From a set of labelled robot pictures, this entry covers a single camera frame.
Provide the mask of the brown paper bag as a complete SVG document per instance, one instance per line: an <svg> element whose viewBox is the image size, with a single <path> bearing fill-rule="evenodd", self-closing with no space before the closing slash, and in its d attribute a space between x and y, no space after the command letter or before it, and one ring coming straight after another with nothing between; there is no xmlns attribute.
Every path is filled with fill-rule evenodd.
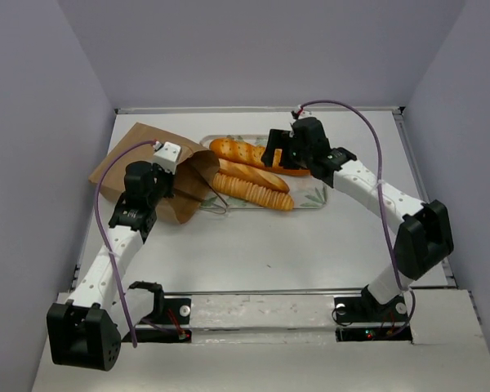
<svg viewBox="0 0 490 392"><path fill-rule="evenodd" d="M96 187L96 197L115 204L109 225L136 229L153 214L168 222L187 222L205 199L219 169L219 160L211 150L136 123L89 181Z"/></svg>

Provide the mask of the long seeded fake baguette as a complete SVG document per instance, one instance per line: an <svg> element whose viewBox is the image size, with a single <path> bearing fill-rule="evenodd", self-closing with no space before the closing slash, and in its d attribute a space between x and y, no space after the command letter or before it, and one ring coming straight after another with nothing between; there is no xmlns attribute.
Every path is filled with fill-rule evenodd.
<svg viewBox="0 0 490 392"><path fill-rule="evenodd" d="M223 158L233 163L241 163L251 167L266 170L286 176L309 176L310 172L305 169L286 169L280 166L281 151L274 151L274 161L272 167L267 167L261 158L265 152L264 146L252 145L246 141L234 140L230 138L217 138L210 142L209 149L218 158Z"/></svg>

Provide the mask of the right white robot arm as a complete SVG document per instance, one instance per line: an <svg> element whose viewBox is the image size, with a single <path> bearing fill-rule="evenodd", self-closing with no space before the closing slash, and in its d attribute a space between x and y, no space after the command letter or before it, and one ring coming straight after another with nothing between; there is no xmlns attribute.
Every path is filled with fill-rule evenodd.
<svg viewBox="0 0 490 392"><path fill-rule="evenodd" d="M360 294L355 308L370 320L385 315L391 302L454 249L446 206L425 202L385 183L343 147L331 147L323 124L314 117L298 119L289 131L272 129L261 161L271 167L274 156L286 169L306 169L310 175L357 201L381 219L390 240L390 266Z"/></svg>

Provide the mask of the ridged orange fake bread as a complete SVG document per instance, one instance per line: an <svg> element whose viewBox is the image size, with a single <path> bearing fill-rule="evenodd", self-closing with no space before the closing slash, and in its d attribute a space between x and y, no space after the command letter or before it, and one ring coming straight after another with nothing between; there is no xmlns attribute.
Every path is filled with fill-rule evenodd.
<svg viewBox="0 0 490 392"><path fill-rule="evenodd" d="M212 187L215 191L245 200L261 207L279 211L291 211L294 201L289 194L277 192L239 178L216 173Z"/></svg>

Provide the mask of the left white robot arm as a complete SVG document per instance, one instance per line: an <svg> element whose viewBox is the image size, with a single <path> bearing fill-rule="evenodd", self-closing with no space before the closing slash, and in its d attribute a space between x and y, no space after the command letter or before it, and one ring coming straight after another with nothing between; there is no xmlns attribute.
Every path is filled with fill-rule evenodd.
<svg viewBox="0 0 490 392"><path fill-rule="evenodd" d="M125 190L109 223L99 227L101 249L66 302L52 304L47 312L53 363L108 371L123 338L136 335L140 319L154 323L163 316L161 285L136 282L123 288L122 278L157 220L158 203L172 197L175 174L170 158L127 165Z"/></svg>

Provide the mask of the pale crusty fake bread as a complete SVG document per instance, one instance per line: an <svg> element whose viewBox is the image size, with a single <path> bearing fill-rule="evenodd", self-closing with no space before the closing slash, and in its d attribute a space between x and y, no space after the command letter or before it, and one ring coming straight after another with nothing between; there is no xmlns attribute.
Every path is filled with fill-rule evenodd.
<svg viewBox="0 0 490 392"><path fill-rule="evenodd" d="M283 179L270 172L241 163L233 163L222 158L219 159L219 164L220 173L224 175L236 177L285 194L290 191L288 184Z"/></svg>

